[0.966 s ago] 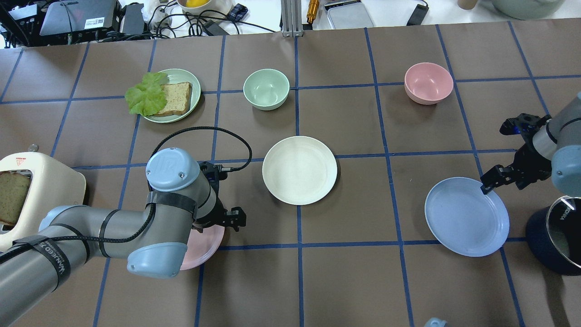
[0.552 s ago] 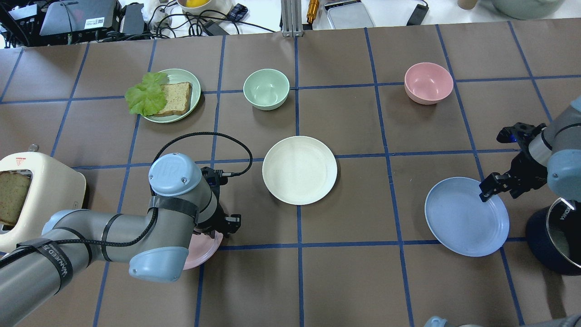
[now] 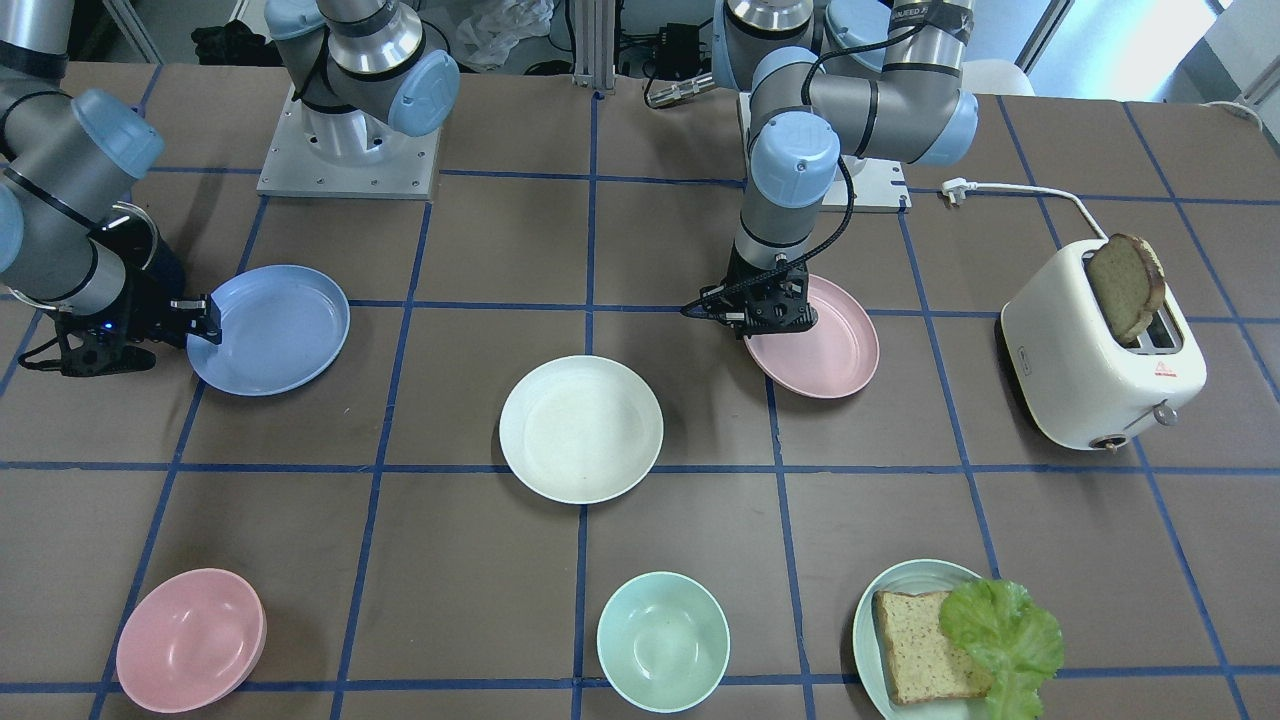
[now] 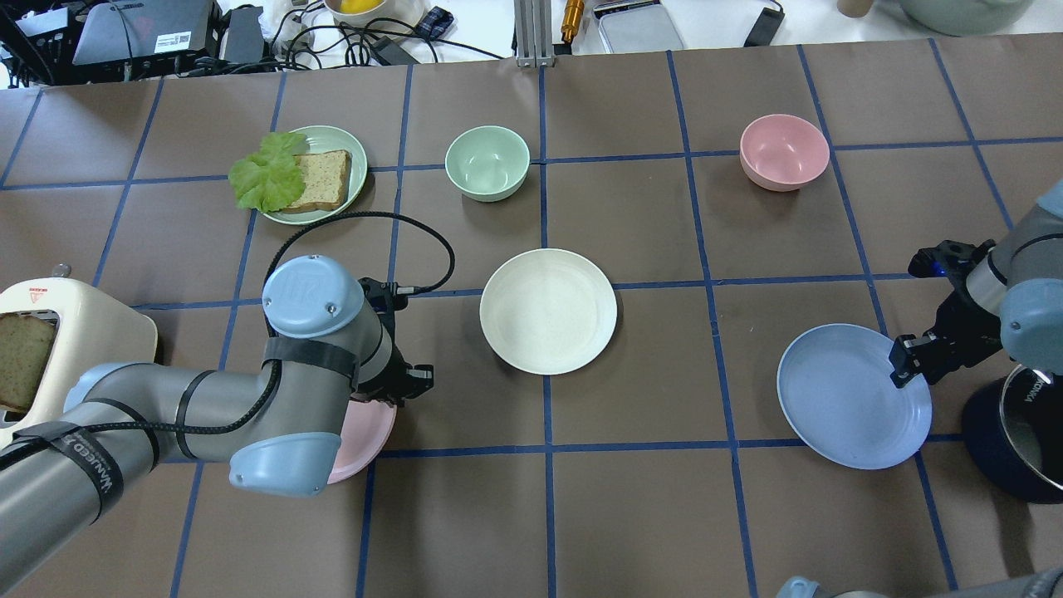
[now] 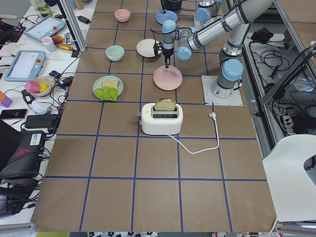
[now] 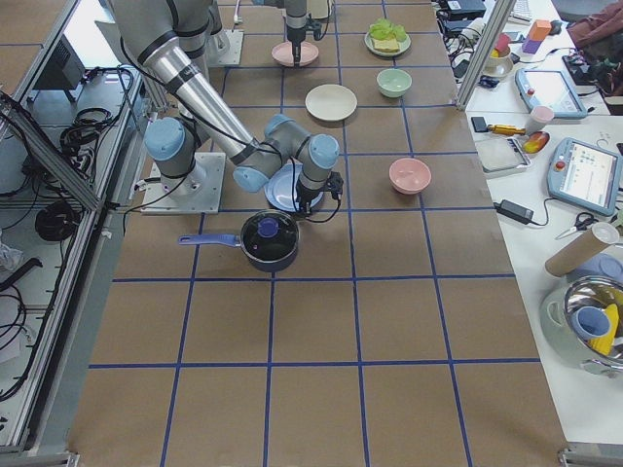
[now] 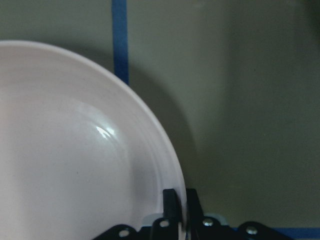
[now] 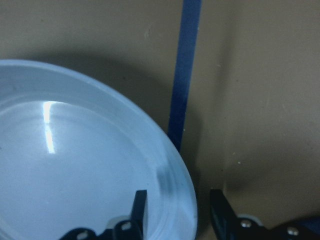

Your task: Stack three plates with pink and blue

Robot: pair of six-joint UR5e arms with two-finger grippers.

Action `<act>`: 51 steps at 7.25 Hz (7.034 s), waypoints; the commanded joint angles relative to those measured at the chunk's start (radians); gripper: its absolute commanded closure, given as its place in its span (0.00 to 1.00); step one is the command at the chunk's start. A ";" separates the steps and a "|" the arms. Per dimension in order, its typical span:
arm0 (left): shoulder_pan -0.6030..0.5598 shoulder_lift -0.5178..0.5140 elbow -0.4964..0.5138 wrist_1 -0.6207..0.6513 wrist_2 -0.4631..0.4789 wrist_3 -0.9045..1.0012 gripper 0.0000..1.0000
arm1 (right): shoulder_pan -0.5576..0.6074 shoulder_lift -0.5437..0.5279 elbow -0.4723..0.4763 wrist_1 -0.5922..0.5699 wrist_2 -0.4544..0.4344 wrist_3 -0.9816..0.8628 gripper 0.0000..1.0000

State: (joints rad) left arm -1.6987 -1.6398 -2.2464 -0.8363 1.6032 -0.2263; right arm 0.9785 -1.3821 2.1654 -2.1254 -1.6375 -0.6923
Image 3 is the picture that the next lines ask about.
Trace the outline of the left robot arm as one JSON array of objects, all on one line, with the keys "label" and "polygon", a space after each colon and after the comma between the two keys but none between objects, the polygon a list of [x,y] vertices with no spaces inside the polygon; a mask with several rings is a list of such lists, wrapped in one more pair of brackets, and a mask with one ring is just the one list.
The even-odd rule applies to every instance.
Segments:
[{"label": "left robot arm", "polygon": [[961,65],[973,5],[895,3],[874,79],[826,72],[809,1],[718,1],[712,18],[716,85],[750,94],[746,184],[726,275],[684,315],[740,338],[804,332],[817,323],[812,234],[832,183],[852,182],[846,158],[950,165],[970,147],[978,102]]}]

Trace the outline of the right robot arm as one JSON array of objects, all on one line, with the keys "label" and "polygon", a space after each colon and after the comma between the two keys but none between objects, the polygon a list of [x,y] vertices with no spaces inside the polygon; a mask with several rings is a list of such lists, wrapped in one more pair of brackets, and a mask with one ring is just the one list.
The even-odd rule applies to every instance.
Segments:
[{"label": "right robot arm", "polygon": [[[36,369],[145,372],[148,342],[227,355],[262,323],[234,319],[228,295],[188,296],[102,242],[165,145],[115,96],[61,88],[73,13],[70,1],[3,4],[3,283],[51,316],[60,352]],[[264,19],[315,140],[328,117],[362,120],[369,138],[424,137],[454,106],[460,64],[406,3],[269,1]]]}]

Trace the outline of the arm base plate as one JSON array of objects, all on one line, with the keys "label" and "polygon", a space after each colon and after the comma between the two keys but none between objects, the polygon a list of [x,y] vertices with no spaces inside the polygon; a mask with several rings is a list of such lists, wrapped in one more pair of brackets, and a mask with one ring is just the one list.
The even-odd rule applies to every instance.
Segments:
[{"label": "arm base plate", "polygon": [[[748,146],[751,124],[750,95],[739,94],[739,126],[742,136],[742,156],[749,164]],[[900,161],[884,159],[859,159],[842,156],[852,181],[855,193],[852,210],[855,213],[896,213],[911,208],[910,192]],[[847,206],[847,190],[838,172],[823,197],[822,211],[844,211]]]},{"label": "arm base plate", "polygon": [[429,200],[442,131],[412,137],[353,110],[315,111],[285,102],[257,182],[264,196]]}]

